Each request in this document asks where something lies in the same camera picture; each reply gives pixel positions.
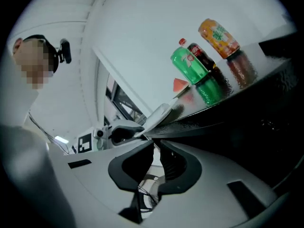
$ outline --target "white wall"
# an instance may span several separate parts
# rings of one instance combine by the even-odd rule
[[[217,20],[242,46],[286,23],[277,0],[106,0],[103,8],[93,49],[145,115],[174,96],[175,77],[184,79],[170,61],[180,38],[221,59],[198,33],[204,19]]]

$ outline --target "cola bottle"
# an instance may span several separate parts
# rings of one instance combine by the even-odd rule
[[[206,52],[196,43],[188,44],[184,38],[180,39],[179,44],[187,48],[192,54],[205,66],[208,71],[216,66],[215,62],[206,54]]]

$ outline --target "black panel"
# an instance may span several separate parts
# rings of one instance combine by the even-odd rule
[[[167,141],[162,140],[160,143],[166,183],[158,188],[159,200],[165,194],[184,193],[198,181],[202,172],[201,164],[195,156]]]
[[[299,33],[292,33],[279,38],[259,42],[261,49],[267,56],[274,57],[293,57],[299,51],[297,47],[291,47],[299,39]]]
[[[137,192],[153,162],[153,150],[154,142],[150,140],[111,160],[108,172],[118,188]]]
[[[73,169],[73,168],[88,165],[88,164],[91,164],[91,163],[92,162],[90,160],[86,159],[86,160],[81,160],[81,161],[70,162],[70,163],[68,163],[68,165],[71,169]]]
[[[264,205],[244,185],[243,182],[235,181],[228,183],[227,186],[230,188],[230,190],[242,206],[248,218],[255,217],[265,209]]]

